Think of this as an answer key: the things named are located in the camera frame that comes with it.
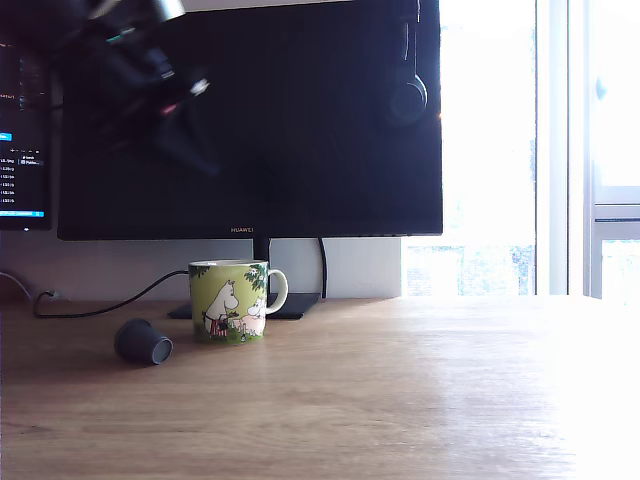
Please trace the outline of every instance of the window handle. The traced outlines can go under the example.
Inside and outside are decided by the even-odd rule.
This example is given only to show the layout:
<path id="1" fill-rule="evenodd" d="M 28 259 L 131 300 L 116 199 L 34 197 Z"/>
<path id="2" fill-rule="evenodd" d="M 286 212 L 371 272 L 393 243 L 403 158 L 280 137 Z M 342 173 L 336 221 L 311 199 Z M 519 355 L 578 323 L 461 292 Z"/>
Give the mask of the window handle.
<path id="1" fill-rule="evenodd" d="M 603 101 L 604 97 L 607 96 L 607 92 L 607 87 L 605 86 L 602 77 L 599 76 L 596 80 L 596 95 L 598 96 L 598 100 Z"/>

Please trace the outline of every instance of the mug handle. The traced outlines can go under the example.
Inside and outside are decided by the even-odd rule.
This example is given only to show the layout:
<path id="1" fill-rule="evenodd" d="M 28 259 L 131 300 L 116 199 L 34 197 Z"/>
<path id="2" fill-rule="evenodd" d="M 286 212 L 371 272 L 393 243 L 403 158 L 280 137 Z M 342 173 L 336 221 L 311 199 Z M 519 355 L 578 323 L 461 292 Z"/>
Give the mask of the mug handle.
<path id="1" fill-rule="evenodd" d="M 280 310 L 287 299 L 287 295 L 289 294 L 289 282 L 287 282 L 287 277 L 284 276 L 284 273 L 280 270 L 273 269 L 267 272 L 267 276 L 271 275 L 278 277 L 278 280 L 280 281 L 280 291 L 278 292 L 278 297 L 276 298 L 276 301 L 273 302 L 273 305 L 267 307 L 265 310 L 267 315 L 271 315 L 272 313 Z"/>

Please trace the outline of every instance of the mug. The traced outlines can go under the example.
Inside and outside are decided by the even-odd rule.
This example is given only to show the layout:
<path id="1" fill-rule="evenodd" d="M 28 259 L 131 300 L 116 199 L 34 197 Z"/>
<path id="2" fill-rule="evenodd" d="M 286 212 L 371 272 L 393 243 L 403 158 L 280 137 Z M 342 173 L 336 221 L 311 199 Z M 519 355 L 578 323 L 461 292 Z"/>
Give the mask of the mug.
<path id="1" fill-rule="evenodd" d="M 278 298 L 267 307 L 267 279 L 280 281 Z M 189 264 L 191 311 L 196 339 L 241 344 L 263 337 L 265 316 L 282 308 L 287 277 L 260 260 L 212 260 Z"/>

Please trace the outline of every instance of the glass pane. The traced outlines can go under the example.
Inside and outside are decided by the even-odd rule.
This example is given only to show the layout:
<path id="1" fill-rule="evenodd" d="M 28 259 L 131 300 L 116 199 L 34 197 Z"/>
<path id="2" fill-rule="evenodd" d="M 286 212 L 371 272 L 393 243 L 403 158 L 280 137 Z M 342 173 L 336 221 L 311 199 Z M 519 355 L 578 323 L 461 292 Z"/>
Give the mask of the glass pane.
<path id="1" fill-rule="evenodd" d="M 640 307 L 640 240 L 602 242 L 602 299 Z"/>
<path id="2" fill-rule="evenodd" d="M 639 186 L 640 3 L 595 0 L 592 11 L 592 155 L 603 186 Z"/>
<path id="3" fill-rule="evenodd" d="M 535 1 L 441 0 L 444 235 L 404 242 L 408 295 L 532 295 Z"/>

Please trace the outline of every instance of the wooden desk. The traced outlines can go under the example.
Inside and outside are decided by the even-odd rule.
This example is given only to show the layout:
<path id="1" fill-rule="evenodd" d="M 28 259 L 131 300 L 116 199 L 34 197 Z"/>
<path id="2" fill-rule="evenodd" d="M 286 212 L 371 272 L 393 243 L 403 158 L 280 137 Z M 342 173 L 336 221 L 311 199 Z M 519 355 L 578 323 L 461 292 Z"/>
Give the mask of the wooden desk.
<path id="1" fill-rule="evenodd" d="M 567 297 L 330 301 L 216 348 L 169 308 L 4 312 L 3 480 L 640 478 L 630 312 Z M 164 365 L 114 355 L 134 316 L 174 340 Z"/>

